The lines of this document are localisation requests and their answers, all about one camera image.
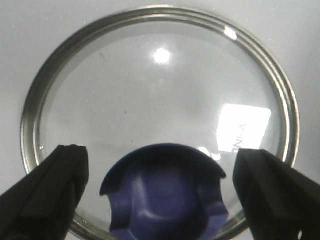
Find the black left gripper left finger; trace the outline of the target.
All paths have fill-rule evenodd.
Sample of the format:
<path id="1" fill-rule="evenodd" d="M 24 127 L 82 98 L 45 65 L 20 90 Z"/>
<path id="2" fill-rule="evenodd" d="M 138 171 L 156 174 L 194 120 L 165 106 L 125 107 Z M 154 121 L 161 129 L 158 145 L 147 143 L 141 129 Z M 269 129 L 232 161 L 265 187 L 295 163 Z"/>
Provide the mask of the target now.
<path id="1" fill-rule="evenodd" d="M 87 148 L 59 145 L 0 196 L 2 240 L 63 240 L 89 180 Z"/>

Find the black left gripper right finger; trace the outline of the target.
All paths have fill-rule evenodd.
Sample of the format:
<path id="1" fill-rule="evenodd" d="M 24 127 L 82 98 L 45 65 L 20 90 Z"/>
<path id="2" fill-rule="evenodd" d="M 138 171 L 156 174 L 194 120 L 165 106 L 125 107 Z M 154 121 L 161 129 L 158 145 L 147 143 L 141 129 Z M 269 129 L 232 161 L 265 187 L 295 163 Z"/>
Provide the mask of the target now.
<path id="1" fill-rule="evenodd" d="M 318 240 L 320 186 L 266 150 L 240 149 L 232 176 L 255 240 Z"/>

